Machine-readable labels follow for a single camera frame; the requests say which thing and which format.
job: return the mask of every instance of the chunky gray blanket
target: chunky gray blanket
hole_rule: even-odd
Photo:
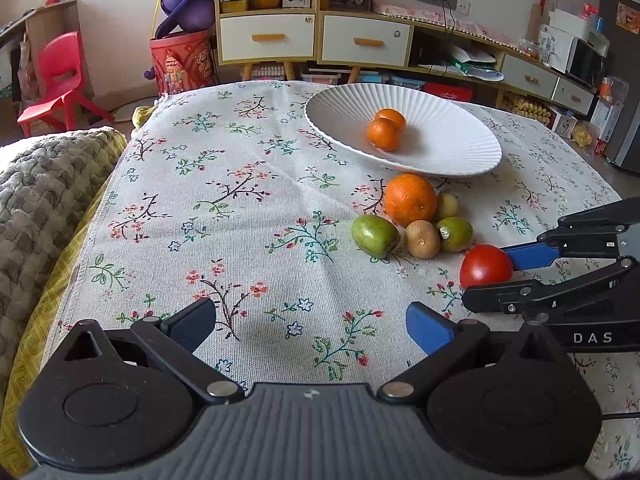
[[[0,173],[0,410],[56,259],[126,143],[112,128],[45,136]]]

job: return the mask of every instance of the fluted plate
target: fluted plate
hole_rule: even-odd
[[[382,108],[407,120],[402,144],[393,153],[374,147],[367,125]],[[383,84],[332,86],[305,106],[306,120],[327,140],[396,170],[433,176],[473,176],[495,168],[500,143],[472,114],[439,97]]]

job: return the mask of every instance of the red tomato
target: red tomato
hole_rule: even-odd
[[[492,245],[478,245],[465,256],[460,267],[460,285],[489,285],[508,282],[513,275],[513,263],[507,254]]]

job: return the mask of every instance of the orange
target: orange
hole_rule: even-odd
[[[382,198],[385,213],[402,227],[416,220],[431,220],[437,203],[433,186],[423,178],[408,173],[390,180]]]
[[[402,115],[397,110],[393,110],[392,108],[384,108],[376,114],[376,119],[381,118],[389,119],[393,123],[396,123],[398,128],[400,128],[401,133],[406,129],[406,119],[404,118],[404,115]]]
[[[400,129],[388,119],[375,119],[367,127],[367,139],[384,152],[394,152],[400,147]]]

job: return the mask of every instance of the silver bolt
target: silver bolt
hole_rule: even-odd
[[[212,397],[229,397],[238,391],[238,385],[232,381],[215,381],[207,386]]]
[[[408,397],[414,392],[414,387],[402,381],[392,381],[382,386],[382,393],[393,399]]]

